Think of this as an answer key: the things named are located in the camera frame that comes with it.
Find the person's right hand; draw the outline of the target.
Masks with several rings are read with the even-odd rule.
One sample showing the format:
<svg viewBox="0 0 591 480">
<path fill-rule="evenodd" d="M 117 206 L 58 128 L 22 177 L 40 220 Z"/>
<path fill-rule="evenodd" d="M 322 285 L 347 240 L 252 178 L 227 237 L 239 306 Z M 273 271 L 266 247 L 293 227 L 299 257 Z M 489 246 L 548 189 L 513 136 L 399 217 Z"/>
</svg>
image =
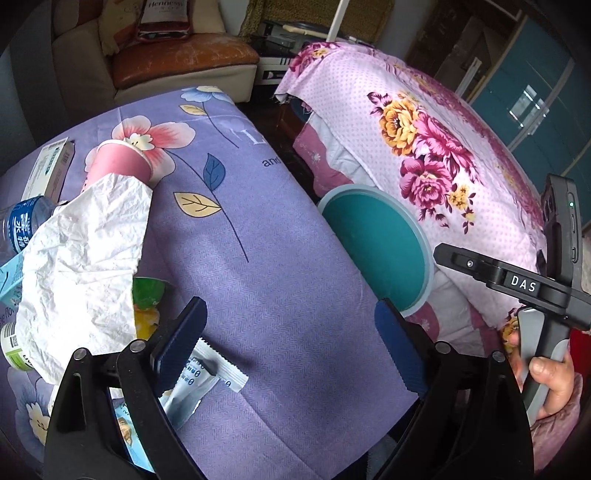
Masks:
<svg viewBox="0 0 591 480">
<path fill-rule="evenodd" d="M 518 331 L 514 331 L 508 336 L 507 344 L 512 346 L 509 357 L 510 365 L 518 386 L 523 388 L 521 380 L 523 364 L 520 356 L 520 334 Z M 536 382 L 548 388 L 546 400 L 538 411 L 537 419 L 541 420 L 559 413 L 568 404 L 574 391 L 575 371 L 570 353 L 565 353 L 562 362 L 545 357 L 533 357 L 528 369 Z"/>
</svg>

